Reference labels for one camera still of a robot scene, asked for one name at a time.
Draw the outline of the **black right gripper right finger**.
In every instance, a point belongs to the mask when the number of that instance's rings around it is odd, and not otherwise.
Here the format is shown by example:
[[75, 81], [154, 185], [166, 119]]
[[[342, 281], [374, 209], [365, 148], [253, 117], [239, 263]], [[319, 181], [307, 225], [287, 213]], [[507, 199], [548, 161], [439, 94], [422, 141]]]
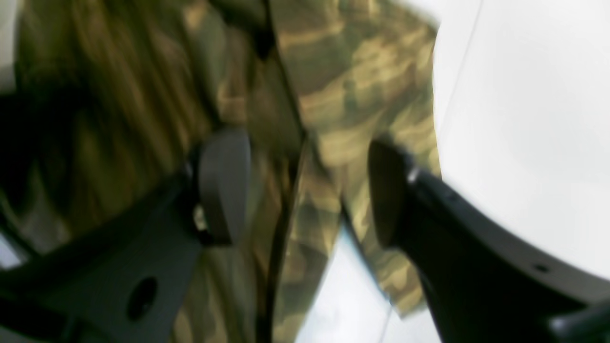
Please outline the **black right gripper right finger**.
[[368, 175], [377, 239], [414, 264], [441, 341], [609, 341], [608, 280], [508, 232], [389, 141], [370, 143]]

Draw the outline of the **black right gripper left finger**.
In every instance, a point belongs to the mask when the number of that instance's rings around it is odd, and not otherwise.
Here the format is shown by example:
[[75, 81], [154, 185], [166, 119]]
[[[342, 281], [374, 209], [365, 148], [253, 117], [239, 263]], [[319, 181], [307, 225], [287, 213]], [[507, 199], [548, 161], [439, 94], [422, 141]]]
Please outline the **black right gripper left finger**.
[[3, 343], [164, 343], [203, 250], [246, 227], [251, 148], [225, 128], [103, 227], [1, 274]]

